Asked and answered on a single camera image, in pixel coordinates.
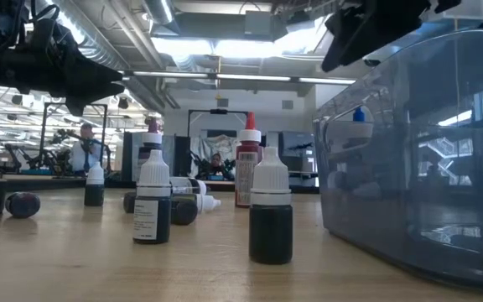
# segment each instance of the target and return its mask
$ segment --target desk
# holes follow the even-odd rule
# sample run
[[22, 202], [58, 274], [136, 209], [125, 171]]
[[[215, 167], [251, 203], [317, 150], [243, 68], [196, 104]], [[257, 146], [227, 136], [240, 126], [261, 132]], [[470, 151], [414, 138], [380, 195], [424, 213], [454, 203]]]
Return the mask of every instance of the desk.
[[293, 262], [251, 263], [248, 211], [232, 193], [169, 243], [132, 243], [129, 190], [84, 208], [83, 189], [40, 191], [28, 220], [0, 217], [0, 301], [482, 301], [483, 295], [414, 278], [321, 225], [318, 195], [294, 195]]

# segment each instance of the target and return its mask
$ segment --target bottle label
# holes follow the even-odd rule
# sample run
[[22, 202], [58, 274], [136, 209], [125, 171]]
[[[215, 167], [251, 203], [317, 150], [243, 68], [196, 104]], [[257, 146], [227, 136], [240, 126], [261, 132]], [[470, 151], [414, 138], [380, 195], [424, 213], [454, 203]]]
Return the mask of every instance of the bottle label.
[[251, 204], [252, 172], [258, 164], [257, 152], [240, 152], [236, 160], [236, 192], [238, 205]]
[[133, 237], [155, 240], [158, 232], [158, 201], [135, 200], [133, 211]]

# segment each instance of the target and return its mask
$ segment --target workbench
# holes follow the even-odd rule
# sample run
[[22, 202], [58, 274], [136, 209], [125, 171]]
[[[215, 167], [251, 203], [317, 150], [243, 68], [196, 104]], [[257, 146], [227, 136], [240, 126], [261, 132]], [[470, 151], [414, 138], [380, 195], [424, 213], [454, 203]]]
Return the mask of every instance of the workbench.
[[0, 216], [0, 301], [483, 301], [483, 294], [404, 273], [331, 236], [318, 195], [294, 195], [293, 261], [249, 261], [248, 210], [232, 193], [218, 211], [172, 226], [158, 246], [132, 242], [130, 190], [85, 208], [83, 189], [38, 192], [39, 213]]

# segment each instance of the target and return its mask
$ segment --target plastic bin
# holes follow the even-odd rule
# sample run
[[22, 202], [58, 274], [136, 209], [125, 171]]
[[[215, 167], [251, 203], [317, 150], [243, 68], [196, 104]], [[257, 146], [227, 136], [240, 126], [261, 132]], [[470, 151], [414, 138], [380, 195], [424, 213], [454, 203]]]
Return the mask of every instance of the plastic bin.
[[314, 138], [331, 233], [483, 287], [483, 30], [398, 52], [318, 110]]

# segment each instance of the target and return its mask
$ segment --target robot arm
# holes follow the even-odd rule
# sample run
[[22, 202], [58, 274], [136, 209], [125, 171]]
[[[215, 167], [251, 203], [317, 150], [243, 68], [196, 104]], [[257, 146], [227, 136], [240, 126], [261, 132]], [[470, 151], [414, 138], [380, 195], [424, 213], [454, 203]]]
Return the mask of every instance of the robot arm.
[[[56, 22], [57, 6], [51, 5], [28, 20], [24, 3], [0, 0], [0, 86], [15, 87], [23, 94], [37, 90], [65, 97], [75, 116], [83, 115], [86, 105], [124, 91], [123, 86], [113, 83], [122, 80], [119, 72], [81, 54], [72, 33]], [[26, 23], [34, 24], [27, 39]]]
[[335, 38], [322, 70], [349, 65], [420, 28], [421, 15], [431, 8], [442, 13], [459, 4], [461, 0], [345, 0], [325, 23]]

